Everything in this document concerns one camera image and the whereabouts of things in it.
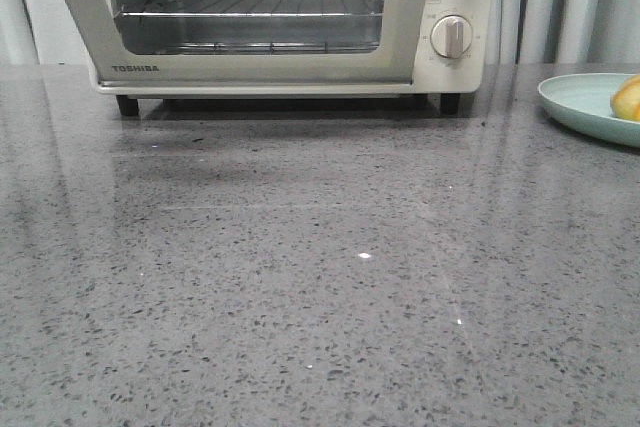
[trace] oven window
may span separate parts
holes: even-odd
[[[380,44],[384,0],[111,0],[139,55],[354,54]]]

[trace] oven base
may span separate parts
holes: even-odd
[[[427,103],[427,94],[410,94],[415,101],[416,106],[423,106]],[[440,113],[442,115],[456,115],[460,108],[460,93],[447,92],[440,94]],[[370,97],[397,97],[398,95],[372,95]],[[334,98],[352,97],[352,96],[333,96]],[[138,98],[129,97],[127,95],[116,95],[118,109],[123,117],[138,117],[140,109],[138,106]],[[175,99],[176,97],[167,97],[164,100]]]

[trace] countertop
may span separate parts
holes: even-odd
[[[640,424],[640,153],[488,68],[404,100],[142,102],[0,68],[0,425]]]

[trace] oven foot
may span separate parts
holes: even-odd
[[[440,113],[443,115],[455,115],[460,107],[459,93],[440,94]]]
[[[140,115],[137,99],[130,99],[126,95],[116,95],[120,115],[123,117],[137,117]]]

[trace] oven door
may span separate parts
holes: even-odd
[[[66,0],[103,86],[409,83],[425,0]]]

